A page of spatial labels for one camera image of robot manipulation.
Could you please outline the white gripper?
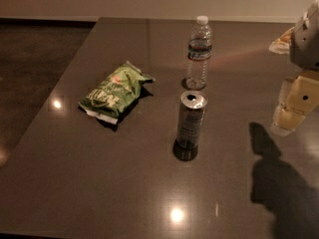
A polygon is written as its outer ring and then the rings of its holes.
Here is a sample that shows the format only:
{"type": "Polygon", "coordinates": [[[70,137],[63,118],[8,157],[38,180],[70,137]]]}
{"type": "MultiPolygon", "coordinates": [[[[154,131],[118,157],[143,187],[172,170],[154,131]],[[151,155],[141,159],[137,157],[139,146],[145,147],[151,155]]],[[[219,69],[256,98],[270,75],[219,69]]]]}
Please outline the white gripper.
{"type": "Polygon", "coordinates": [[[294,28],[274,40],[269,51],[284,55],[304,71],[296,78],[286,78],[278,97],[271,131],[286,136],[297,129],[319,106],[319,0],[303,13],[294,28]]]}

